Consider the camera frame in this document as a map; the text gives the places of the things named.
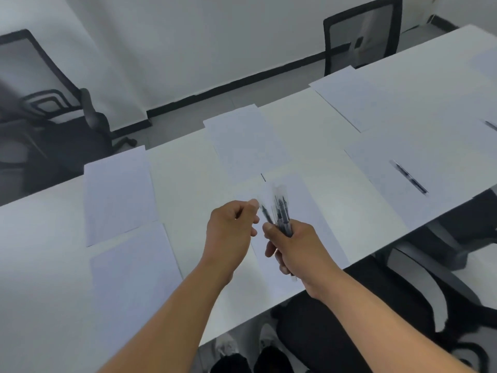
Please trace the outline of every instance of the white shoe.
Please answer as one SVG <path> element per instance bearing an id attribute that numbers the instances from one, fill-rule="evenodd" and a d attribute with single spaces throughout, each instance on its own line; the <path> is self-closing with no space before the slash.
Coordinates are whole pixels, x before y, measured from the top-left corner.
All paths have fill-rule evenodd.
<path id="1" fill-rule="evenodd" d="M 266 347 L 276 347 L 278 350 L 283 351 L 283 345 L 278 339 L 276 331 L 268 323 L 264 324 L 260 330 L 259 336 L 259 353 Z"/>
<path id="2" fill-rule="evenodd" d="M 229 333 L 224 333 L 216 338 L 214 355 L 219 360 L 221 357 L 239 353 L 238 343 Z"/>

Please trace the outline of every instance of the pant leg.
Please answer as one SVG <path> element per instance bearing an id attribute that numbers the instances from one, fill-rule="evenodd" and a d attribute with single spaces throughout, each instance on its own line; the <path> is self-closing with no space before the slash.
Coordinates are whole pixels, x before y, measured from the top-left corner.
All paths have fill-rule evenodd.
<path id="1" fill-rule="evenodd" d="M 211 373 L 252 373 L 247 359 L 240 354 L 233 354 L 214 364 Z"/>
<path id="2" fill-rule="evenodd" d="M 276 347 L 262 350 L 253 367 L 253 373 L 293 373 L 288 357 Z"/>

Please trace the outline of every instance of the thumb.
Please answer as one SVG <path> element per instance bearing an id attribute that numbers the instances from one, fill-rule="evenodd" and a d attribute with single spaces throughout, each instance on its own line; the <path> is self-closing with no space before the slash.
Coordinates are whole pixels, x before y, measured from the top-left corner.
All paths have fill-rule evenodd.
<path id="1" fill-rule="evenodd" d="M 262 230 L 264 231 L 265 237 L 269 239 L 278 250 L 285 250 L 286 244 L 290 238 L 279 231 L 276 226 L 268 222 L 262 226 Z"/>
<path id="2" fill-rule="evenodd" d="M 255 215 L 257 214 L 257 210 L 259 209 L 259 202 L 256 199 L 249 200 L 248 203 L 242 210 L 242 213 L 239 216 L 239 220 L 241 220 L 247 226 L 252 226 Z"/>

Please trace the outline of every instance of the table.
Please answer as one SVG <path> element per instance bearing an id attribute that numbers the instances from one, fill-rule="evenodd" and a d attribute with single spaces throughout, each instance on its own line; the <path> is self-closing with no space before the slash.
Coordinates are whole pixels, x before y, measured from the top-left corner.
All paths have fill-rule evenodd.
<path id="1" fill-rule="evenodd" d="M 468 200 L 497 183 L 497 162 L 443 130 L 438 108 L 488 80 L 466 65 L 497 46 L 467 26 L 359 69 L 377 86 L 410 100 L 386 121 L 443 162 Z M 293 162 L 267 180 L 299 173 L 351 263 L 405 235 L 400 217 L 343 148 L 360 134 L 312 89 L 261 107 Z M 148 151 L 159 218 L 183 276 L 199 261 L 213 208 L 260 181 L 231 186 L 204 130 Z M 136 231 L 85 247 L 83 177 L 0 207 L 0 370 L 95 371 L 108 358 L 99 344 L 89 259 Z M 273 307 L 250 249 L 218 298 L 201 344 Z"/>

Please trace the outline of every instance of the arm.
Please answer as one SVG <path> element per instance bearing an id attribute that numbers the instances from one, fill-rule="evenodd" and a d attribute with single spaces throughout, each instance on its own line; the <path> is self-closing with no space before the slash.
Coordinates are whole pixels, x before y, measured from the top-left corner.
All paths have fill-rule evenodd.
<path id="1" fill-rule="evenodd" d="M 215 209 L 207 225 L 204 254 L 158 312 L 100 373 L 182 373 L 190 370 L 219 293 L 257 234 L 257 200 Z"/>
<path id="2" fill-rule="evenodd" d="M 275 254 L 284 274 L 301 278 L 309 295 L 330 308 L 373 372 L 473 372 L 342 271 L 311 225 L 291 222 L 292 238 L 263 225 L 266 256 Z"/>

